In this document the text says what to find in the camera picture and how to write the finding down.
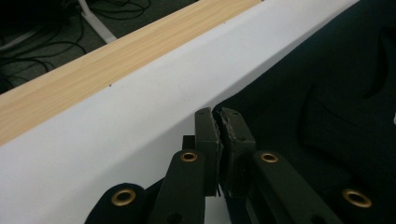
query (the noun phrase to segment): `light wood grain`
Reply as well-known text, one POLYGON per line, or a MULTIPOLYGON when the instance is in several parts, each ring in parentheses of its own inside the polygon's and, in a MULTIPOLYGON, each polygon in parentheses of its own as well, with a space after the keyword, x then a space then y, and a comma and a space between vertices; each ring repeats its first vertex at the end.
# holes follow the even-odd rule
POLYGON ((259 3, 201 0, 0 95, 0 146, 259 3))

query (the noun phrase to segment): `dark cloth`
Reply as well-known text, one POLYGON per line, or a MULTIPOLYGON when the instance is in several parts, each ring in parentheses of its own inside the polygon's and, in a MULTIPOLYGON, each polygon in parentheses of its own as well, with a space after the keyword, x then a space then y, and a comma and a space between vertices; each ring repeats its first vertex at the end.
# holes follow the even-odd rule
POLYGON ((362 0, 215 108, 239 111, 345 223, 396 223, 395 24, 396 1, 362 0))

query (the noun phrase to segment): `screw hole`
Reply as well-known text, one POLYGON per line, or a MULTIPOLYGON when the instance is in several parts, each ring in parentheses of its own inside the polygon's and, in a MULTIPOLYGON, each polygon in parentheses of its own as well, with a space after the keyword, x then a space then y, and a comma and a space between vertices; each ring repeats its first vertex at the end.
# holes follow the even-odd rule
POLYGON ((323 217, 320 217, 320 216, 313 216, 311 218, 311 222, 313 224, 326 224, 326 220, 323 217))
POLYGON ((121 189, 113 194, 111 202, 116 206, 125 206, 133 202, 136 198, 136 193, 131 189, 121 189))
POLYGON ((183 216, 179 213, 172 213, 166 218, 166 222, 170 224, 178 224, 183 221, 183 216))
POLYGON ((270 163, 277 162, 279 159, 277 156, 271 153, 262 153, 262 160, 270 163))
POLYGON ((349 203, 361 208, 369 208, 373 205, 367 196, 355 189, 344 189, 343 196, 349 203))
POLYGON ((183 161, 196 161, 198 159, 197 154, 192 153, 192 152, 185 152, 183 154, 181 154, 180 158, 183 161))

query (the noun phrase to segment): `brass grommet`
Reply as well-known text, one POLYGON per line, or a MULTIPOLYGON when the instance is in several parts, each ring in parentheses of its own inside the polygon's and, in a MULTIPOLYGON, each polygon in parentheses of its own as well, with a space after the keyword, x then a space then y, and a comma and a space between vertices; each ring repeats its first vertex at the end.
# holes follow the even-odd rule
POLYGON ((270 162, 270 163, 279 161, 279 159, 277 158, 276 155, 274 155, 272 153, 268 153, 268 152, 262 153, 261 158, 263 161, 270 162))
POLYGON ((366 195, 355 189, 344 189, 343 196, 349 203, 358 207, 368 208, 373 205, 372 201, 366 195))
POLYGON ((198 155, 193 152, 185 152, 181 154, 180 158, 183 161, 196 161, 198 159, 198 155))
POLYGON ((136 193, 132 189, 121 189, 113 194, 111 202, 116 206, 125 206, 134 201, 136 193))

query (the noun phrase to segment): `floor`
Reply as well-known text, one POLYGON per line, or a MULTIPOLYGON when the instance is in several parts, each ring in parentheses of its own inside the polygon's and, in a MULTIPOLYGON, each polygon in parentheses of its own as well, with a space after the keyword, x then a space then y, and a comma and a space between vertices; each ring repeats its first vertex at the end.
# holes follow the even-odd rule
MULTIPOLYGON (((195 0, 91 0, 90 9, 116 36, 123 37, 195 0)), ((0 93, 18 87, 106 43, 80 16, 77 0, 64 0, 65 22, 17 24, 0 29, 1 44, 38 31, 10 50, 0 50, 0 93)))

